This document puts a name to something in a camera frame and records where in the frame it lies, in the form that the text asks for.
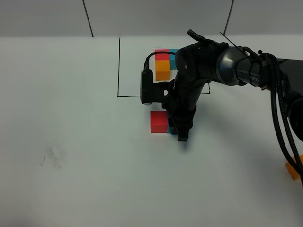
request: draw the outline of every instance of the white wall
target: white wall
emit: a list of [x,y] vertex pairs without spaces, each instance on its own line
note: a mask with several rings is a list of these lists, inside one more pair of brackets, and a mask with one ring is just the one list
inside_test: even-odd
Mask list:
[[231,0],[86,0],[94,35],[204,35],[225,27]]
[[235,0],[228,35],[303,34],[301,0]]
[[82,0],[1,0],[0,36],[91,36]]

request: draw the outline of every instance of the smudge mark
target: smudge mark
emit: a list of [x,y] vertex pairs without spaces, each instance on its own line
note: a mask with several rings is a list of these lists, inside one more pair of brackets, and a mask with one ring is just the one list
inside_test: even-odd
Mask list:
[[56,169],[61,169],[65,162],[65,152],[60,148],[57,141],[46,147],[46,153],[51,159],[51,163]]
[[43,166],[44,162],[45,162],[45,157],[43,158],[43,162],[40,163],[40,166]]

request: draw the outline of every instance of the cube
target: cube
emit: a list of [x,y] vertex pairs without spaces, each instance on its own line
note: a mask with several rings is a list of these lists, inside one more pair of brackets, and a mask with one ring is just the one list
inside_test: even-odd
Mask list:
[[156,81],[170,80],[170,61],[156,61]]
[[151,133],[167,133],[166,111],[151,111]]
[[[176,53],[178,51],[178,49],[170,49],[169,52],[173,52]],[[170,55],[170,69],[171,70],[176,70],[176,61],[175,61],[175,55]]]
[[[167,51],[167,52],[169,52],[168,49],[164,49],[164,50],[155,50],[155,52],[160,52],[160,51]],[[167,53],[159,53],[159,54],[156,54],[156,61],[157,61],[157,60],[169,60],[169,55],[170,55],[170,54],[167,54]]]
[[171,134],[170,127],[169,127],[169,118],[170,118],[170,114],[167,113],[167,131],[166,131],[167,134]]
[[[303,162],[303,155],[300,155],[300,159]],[[292,177],[292,179],[294,181],[299,180],[301,178],[300,175],[298,174],[298,172],[290,165],[289,162],[287,162],[285,164],[285,167],[287,168],[288,173],[290,174],[290,176]]]

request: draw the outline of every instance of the black cable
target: black cable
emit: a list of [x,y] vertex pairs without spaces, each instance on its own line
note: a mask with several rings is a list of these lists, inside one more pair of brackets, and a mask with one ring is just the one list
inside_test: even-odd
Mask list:
[[149,60],[152,56],[156,55],[156,54],[159,54],[159,53],[166,53],[166,54],[172,54],[172,55],[176,55],[176,53],[174,52],[168,52],[168,51],[159,51],[159,52],[154,52],[154,53],[151,53],[150,55],[147,56],[146,60],[145,60],[145,63],[144,63],[144,70],[147,70],[150,68],[150,64],[149,64]]
[[251,57],[249,55],[246,55],[244,51],[241,51],[240,48],[238,46],[236,46],[236,44],[234,44],[229,38],[226,37],[226,35],[224,35],[222,32],[220,32],[221,35],[224,36],[225,39],[227,39],[234,47],[237,48],[238,51],[240,51],[245,57],[247,57],[249,60],[253,61],[253,59],[251,59]]
[[274,128],[276,131],[276,136],[280,145],[280,148],[282,150],[282,153],[284,154],[285,158],[287,161],[290,163],[290,165],[297,171],[299,172],[299,169],[297,167],[297,164],[294,162],[292,157],[287,151],[287,148],[284,143],[284,139],[281,133],[281,128],[279,124],[279,119],[278,119],[278,113],[277,113],[277,107],[276,107],[276,77],[272,76],[271,77],[271,89],[270,89],[270,99],[271,99],[271,113],[273,117],[273,122],[274,122]]
[[[302,187],[303,187],[303,166],[302,166],[302,162],[301,162],[298,150],[297,150],[296,145],[294,143],[292,133],[291,133],[290,128],[289,128],[287,115],[286,115],[286,109],[285,109],[285,106],[284,106],[284,103],[283,103],[282,80],[281,80],[281,72],[280,72],[280,68],[279,68],[279,63],[278,63],[275,56],[273,56],[271,54],[267,54],[267,56],[272,61],[272,63],[273,63],[272,66],[273,66],[274,71],[275,71],[275,73],[272,73],[272,76],[271,76],[271,92],[270,92],[270,94],[271,94],[272,115],[273,115],[273,121],[274,121],[275,130],[276,130],[276,135],[277,135],[277,138],[278,138],[280,148],[281,148],[285,158],[290,163],[290,165],[297,171],[297,173],[299,173],[299,175],[301,176],[301,182],[302,182]],[[284,127],[285,127],[286,135],[287,135],[287,138],[289,140],[291,149],[293,151],[296,163],[294,162],[294,160],[289,155],[289,153],[286,149],[284,140],[283,140],[282,133],[281,133],[279,120],[278,120],[278,115],[277,115],[277,107],[276,107],[276,85],[277,85],[277,88],[278,88],[278,100],[279,100],[279,106],[280,106],[280,111],[281,111],[283,124],[284,124]]]

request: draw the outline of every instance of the orange object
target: orange object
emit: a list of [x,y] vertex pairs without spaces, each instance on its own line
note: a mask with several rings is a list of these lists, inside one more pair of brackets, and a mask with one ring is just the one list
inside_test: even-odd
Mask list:
[[156,81],[170,80],[170,61],[156,61]]
[[[303,155],[300,155],[300,159],[301,159],[301,161],[303,162]],[[287,163],[285,164],[285,166],[286,166],[286,168],[287,168],[287,170],[288,170],[288,173],[290,174],[290,176],[292,177],[292,179],[293,179],[294,181],[300,179],[300,175],[299,175],[299,174],[297,173],[297,171],[295,171],[295,169],[289,164],[289,162],[287,162]]]

